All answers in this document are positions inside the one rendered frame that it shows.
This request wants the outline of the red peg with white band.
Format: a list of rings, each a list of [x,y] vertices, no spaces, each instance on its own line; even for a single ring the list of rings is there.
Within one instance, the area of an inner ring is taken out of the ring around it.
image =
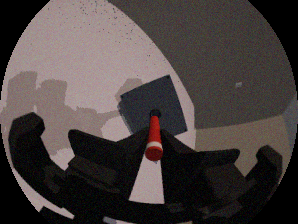
[[[160,121],[157,116],[150,117],[149,135],[145,147],[146,160],[157,161],[164,157],[161,145]]]

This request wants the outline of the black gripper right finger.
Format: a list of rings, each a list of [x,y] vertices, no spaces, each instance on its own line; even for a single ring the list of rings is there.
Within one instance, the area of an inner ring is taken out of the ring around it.
[[[164,157],[161,160],[162,188],[165,204],[177,204],[178,194],[184,192],[202,169],[234,164],[241,149],[222,149],[222,151],[196,152],[181,143],[177,137],[161,129],[161,145]]]

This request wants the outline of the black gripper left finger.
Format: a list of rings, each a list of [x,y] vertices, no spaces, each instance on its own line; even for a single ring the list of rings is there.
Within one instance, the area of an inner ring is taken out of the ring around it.
[[[138,168],[144,159],[148,135],[149,127],[145,127],[116,143],[113,140],[101,139],[78,129],[72,129],[68,132],[68,140],[72,145],[74,156],[80,155],[88,161],[118,172],[122,198],[129,200],[137,173],[140,172]]]

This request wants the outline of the dark grey flat panel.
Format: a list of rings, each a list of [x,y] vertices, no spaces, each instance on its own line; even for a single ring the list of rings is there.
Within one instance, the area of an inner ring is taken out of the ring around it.
[[[149,127],[150,117],[157,116],[160,131],[165,129],[173,136],[188,132],[180,99],[169,75],[148,81],[120,95],[120,99],[136,131]]]

